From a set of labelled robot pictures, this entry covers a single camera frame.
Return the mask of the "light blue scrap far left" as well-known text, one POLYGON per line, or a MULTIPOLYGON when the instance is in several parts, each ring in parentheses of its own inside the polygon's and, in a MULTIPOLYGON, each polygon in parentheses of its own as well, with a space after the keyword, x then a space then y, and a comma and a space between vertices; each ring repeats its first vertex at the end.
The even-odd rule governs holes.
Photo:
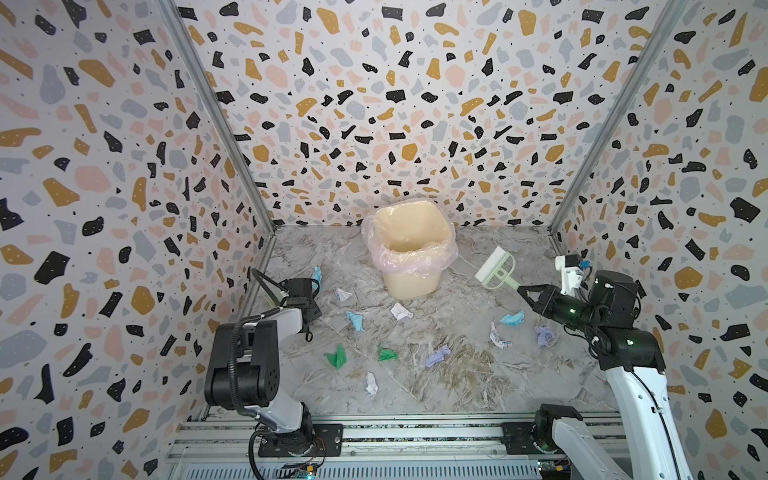
POLYGON ((315 291, 319 291, 322 286, 322 280, 323 280, 323 274, 322 269, 319 266, 315 266, 313 273, 311 275, 311 279, 313 282, 313 289, 315 291))

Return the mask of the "green hand brush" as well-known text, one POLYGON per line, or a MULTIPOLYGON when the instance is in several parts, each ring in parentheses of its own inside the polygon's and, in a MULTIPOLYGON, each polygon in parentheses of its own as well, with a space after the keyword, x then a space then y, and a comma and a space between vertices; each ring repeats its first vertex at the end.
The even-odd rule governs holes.
POLYGON ((520 283, 513 277, 516 265, 515 257, 500 246, 497 246, 478 269, 475 278, 488 290, 508 286, 512 290, 517 291, 520 283))

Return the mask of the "cyan scrap right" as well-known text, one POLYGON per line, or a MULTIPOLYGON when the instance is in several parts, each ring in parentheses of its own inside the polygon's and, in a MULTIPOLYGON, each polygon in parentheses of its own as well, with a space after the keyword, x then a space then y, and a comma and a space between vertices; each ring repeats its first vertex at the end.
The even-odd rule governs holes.
POLYGON ((525 312, 523 310, 514 314, 506 314, 502 317, 500 322, 507 326, 517 326, 523 324, 525 321, 525 312))

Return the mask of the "lavender scrap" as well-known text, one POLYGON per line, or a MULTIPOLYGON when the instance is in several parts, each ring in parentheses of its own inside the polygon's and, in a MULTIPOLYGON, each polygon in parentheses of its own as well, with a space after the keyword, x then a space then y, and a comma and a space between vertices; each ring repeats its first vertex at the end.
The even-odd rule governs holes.
POLYGON ((445 361, 450 354, 451 354, 451 350, 447 345, 440 347, 439 349, 435 350, 434 352, 428 355, 425 361, 425 367, 426 368, 434 367, 438 363, 445 361))
POLYGON ((535 326, 537 344, 540 348, 550 348, 558 340, 556 332, 549 326, 535 326))

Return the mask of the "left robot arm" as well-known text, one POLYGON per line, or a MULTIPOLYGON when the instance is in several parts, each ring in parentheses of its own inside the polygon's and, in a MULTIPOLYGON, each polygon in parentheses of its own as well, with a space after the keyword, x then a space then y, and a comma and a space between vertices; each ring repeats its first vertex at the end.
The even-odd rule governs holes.
POLYGON ((316 423, 309 408, 280 382, 281 342, 296 335, 313 339, 310 323, 321 315, 316 304, 320 283, 312 278, 275 282, 264 276, 258 282, 275 306, 216 328, 205 401, 257 423, 249 440, 252 458, 338 457, 344 427, 316 423))

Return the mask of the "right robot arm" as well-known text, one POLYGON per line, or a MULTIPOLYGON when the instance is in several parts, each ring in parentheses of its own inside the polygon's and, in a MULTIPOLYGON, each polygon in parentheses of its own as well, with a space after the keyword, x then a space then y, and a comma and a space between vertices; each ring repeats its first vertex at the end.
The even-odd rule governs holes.
POLYGON ((616 399, 632 469, 625 472, 614 461, 573 407, 541 405, 531 430, 533 445, 542 453, 564 454, 585 479, 692 478, 672 415, 660 344, 634 325, 640 313, 637 283, 626 274, 600 270, 586 299, 551 284, 511 286, 535 313, 586 340, 616 399))

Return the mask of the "white scrap near left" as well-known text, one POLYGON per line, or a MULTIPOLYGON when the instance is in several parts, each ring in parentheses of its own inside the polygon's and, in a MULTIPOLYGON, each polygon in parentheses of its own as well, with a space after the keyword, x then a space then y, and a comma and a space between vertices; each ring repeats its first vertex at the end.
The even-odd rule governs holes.
POLYGON ((343 303, 352 298, 353 294, 340 288, 335 290, 336 298, 339 302, 343 303))

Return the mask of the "corner aluminium post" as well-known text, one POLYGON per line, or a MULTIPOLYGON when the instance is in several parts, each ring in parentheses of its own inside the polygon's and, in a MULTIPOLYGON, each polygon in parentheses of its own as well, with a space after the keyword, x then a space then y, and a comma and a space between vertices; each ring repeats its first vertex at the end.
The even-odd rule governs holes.
POLYGON ((555 239, 557 231, 564 226, 568 213, 576 203, 580 190, 588 183, 589 175, 597 166, 602 153, 606 149, 614 130, 619 126, 621 119, 626 115, 633 104, 633 98, 639 92, 649 69, 653 66, 673 28, 685 11, 685 1, 669 0, 664 5, 659 18, 654 25, 650 39, 646 42, 644 50, 640 53, 635 67, 616 97, 615 104, 608 113, 606 120, 598 129, 595 140, 592 142, 587 156, 573 177, 573 182, 568 189, 564 200, 558 207, 552 223, 548 227, 548 233, 555 239))
POLYGON ((197 55, 194 42, 187 33, 185 25, 178 12, 177 5, 171 0, 159 0, 157 1, 157 6, 160 15, 169 30, 169 35, 178 48, 179 56, 186 65, 190 79, 199 92, 202 104, 208 112, 211 122, 223 142, 225 150, 233 162, 235 171, 243 183, 243 188, 246 191, 254 208, 255 215, 258 218, 258 224, 265 232, 265 236, 271 238, 275 235, 276 228, 274 223, 268 215, 267 208, 262 201, 243 153, 238 147, 234 133, 224 116, 215 90, 207 80, 203 64, 197 55))

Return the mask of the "left corner aluminium post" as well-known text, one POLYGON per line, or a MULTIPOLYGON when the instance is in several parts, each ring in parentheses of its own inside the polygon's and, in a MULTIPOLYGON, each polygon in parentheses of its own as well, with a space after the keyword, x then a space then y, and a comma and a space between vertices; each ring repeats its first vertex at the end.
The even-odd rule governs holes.
POLYGON ((202 104, 208 112, 211 122, 223 142, 225 150, 233 162, 235 171, 243 183, 243 188, 246 191, 254 208, 255 215, 258 218, 258 224, 265 232, 265 236, 271 238, 275 235, 276 228, 274 223, 268 215, 267 208, 262 201, 243 153, 238 147, 234 133, 224 116, 215 90, 207 80, 203 64, 197 55, 194 42, 187 33, 185 25, 178 12, 177 5, 171 0, 159 0, 157 1, 157 6, 160 15, 169 30, 169 35, 178 48, 179 56, 186 65, 190 79, 199 92, 202 104))

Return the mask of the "white printed scrap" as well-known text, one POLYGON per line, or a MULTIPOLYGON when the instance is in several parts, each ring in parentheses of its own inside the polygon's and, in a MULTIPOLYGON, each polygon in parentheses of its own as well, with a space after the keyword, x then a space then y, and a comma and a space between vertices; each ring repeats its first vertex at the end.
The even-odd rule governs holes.
POLYGON ((509 341, 505 341, 501 337, 494 323, 490 324, 489 339, 499 349, 507 349, 511 346, 509 341))

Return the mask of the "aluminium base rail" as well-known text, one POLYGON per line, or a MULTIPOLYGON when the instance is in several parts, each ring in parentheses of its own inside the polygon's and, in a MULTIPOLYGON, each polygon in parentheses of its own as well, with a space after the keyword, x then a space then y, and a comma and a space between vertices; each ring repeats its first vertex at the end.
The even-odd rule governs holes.
POLYGON ((161 479, 632 479, 638 459, 615 412, 586 413, 575 447, 533 442, 531 413, 319 415, 299 456, 232 415, 186 422, 161 479))

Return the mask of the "green scrap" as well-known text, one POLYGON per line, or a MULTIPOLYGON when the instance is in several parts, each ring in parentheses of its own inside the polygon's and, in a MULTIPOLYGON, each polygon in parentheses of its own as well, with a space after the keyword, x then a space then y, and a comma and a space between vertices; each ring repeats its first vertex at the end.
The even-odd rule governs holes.
POLYGON ((337 346, 334 353, 327 353, 325 357, 335 370, 340 370, 347 362, 346 351, 342 344, 337 346))
POLYGON ((378 360, 380 362, 389 361, 389 360, 397 360, 398 358, 399 358, 399 356, 398 356, 398 354, 394 350, 389 349, 389 348, 385 348, 385 347, 380 347, 379 348, 378 360))

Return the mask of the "white scrap front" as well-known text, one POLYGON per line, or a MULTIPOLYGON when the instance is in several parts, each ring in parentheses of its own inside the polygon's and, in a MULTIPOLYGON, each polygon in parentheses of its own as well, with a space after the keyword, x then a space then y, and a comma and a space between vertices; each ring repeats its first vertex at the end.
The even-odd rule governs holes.
POLYGON ((366 373, 366 388, 365 388, 367 394, 369 396, 375 396, 378 393, 379 387, 376 382, 375 375, 372 372, 366 373))

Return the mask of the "green scrap centre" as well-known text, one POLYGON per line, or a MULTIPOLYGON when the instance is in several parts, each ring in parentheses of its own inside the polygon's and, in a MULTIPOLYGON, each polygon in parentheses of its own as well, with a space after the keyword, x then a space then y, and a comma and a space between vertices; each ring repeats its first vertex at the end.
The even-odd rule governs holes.
POLYGON ((389 361, 389 360, 397 360, 398 358, 399 358, 399 356, 398 356, 398 354, 394 350, 389 349, 389 348, 385 348, 385 347, 380 347, 379 348, 378 360, 380 362, 389 361))

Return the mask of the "light blue scrap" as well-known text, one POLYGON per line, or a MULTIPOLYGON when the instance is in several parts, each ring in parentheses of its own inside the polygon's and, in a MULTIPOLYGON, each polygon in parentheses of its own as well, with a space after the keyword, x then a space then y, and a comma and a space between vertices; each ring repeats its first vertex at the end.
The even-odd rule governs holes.
POLYGON ((353 326, 355 331, 357 332, 364 331, 364 327, 363 327, 364 317, 362 314, 347 311, 346 317, 351 323, 351 325, 353 326))
POLYGON ((313 273, 311 275, 311 279, 313 282, 313 289, 315 291, 319 291, 322 286, 322 280, 323 280, 323 274, 322 269, 319 266, 315 266, 313 273))

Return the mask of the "light blue scrap centre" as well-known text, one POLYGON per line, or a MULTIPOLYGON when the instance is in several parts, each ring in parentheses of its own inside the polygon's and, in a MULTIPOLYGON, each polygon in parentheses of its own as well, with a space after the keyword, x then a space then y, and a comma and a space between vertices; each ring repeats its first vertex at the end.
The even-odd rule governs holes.
POLYGON ((351 325, 353 326, 355 331, 357 332, 364 331, 364 327, 363 327, 364 317, 362 314, 347 311, 346 317, 351 323, 351 325))

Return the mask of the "white scrap centre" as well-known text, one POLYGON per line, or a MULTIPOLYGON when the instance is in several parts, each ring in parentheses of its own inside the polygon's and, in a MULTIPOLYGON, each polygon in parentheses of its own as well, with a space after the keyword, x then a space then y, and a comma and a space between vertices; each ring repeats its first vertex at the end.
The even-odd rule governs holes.
POLYGON ((397 321, 403 321, 403 320, 413 318, 413 313, 399 302, 396 302, 391 307, 390 312, 397 321))

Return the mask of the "green scrap left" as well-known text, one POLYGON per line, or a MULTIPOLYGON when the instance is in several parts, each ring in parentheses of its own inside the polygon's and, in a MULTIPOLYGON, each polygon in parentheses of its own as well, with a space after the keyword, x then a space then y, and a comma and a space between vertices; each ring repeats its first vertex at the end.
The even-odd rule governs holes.
POLYGON ((335 370, 340 370, 347 362, 346 351, 342 344, 337 346, 334 353, 327 353, 325 357, 335 370))

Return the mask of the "right corner aluminium post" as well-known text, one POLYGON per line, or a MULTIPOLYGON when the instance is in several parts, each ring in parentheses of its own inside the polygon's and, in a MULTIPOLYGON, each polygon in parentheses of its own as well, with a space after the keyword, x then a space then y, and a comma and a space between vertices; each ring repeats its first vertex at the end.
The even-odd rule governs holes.
POLYGON ((633 104, 633 98, 639 92, 649 69, 653 66, 673 28, 685 11, 685 1, 669 0, 664 5, 659 18, 654 25, 650 39, 646 42, 644 50, 640 53, 635 67, 616 97, 615 104, 608 113, 606 120, 598 129, 595 140, 592 142, 587 156, 573 177, 573 182, 568 189, 564 200, 558 207, 552 223, 548 227, 548 233, 555 239, 557 231, 564 226, 568 213, 576 203, 580 190, 588 183, 589 175, 597 166, 602 153, 606 149, 614 130, 619 126, 621 119, 626 115, 633 104))

